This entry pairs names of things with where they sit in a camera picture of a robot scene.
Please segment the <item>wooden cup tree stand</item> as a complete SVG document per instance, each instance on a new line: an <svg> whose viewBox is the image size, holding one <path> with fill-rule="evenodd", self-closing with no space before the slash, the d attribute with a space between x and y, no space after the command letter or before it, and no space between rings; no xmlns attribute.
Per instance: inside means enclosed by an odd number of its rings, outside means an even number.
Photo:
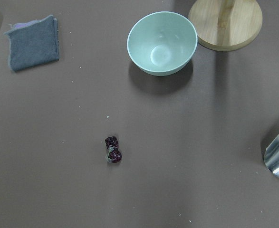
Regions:
<svg viewBox="0 0 279 228"><path fill-rule="evenodd" d="M197 0L188 19L199 44L215 51L245 47L257 37L263 22L256 0Z"/></svg>

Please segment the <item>mint green bowl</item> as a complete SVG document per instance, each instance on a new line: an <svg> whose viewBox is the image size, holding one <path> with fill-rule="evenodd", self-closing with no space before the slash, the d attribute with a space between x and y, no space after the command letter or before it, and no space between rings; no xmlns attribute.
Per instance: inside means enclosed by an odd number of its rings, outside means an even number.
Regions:
<svg viewBox="0 0 279 228"><path fill-rule="evenodd" d="M132 62L153 76L168 76L184 68L198 44L197 31L186 17L160 11L140 19L127 38Z"/></svg>

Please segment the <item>dark red cherries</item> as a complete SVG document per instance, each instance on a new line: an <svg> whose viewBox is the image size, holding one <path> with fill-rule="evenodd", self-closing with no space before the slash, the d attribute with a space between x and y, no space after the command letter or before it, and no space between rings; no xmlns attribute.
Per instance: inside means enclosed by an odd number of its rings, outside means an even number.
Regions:
<svg viewBox="0 0 279 228"><path fill-rule="evenodd" d="M107 161L109 163L118 163L122 159L122 154L119 151L119 142L115 136L110 136L105 139L106 148L108 149Z"/></svg>

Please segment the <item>grey folded cloth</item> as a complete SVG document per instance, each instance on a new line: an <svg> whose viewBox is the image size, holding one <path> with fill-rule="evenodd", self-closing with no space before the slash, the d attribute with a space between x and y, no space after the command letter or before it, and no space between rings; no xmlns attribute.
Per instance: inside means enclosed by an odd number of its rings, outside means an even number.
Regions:
<svg viewBox="0 0 279 228"><path fill-rule="evenodd" d="M58 20L16 23L4 33L9 39L8 65L14 72L59 60Z"/></svg>

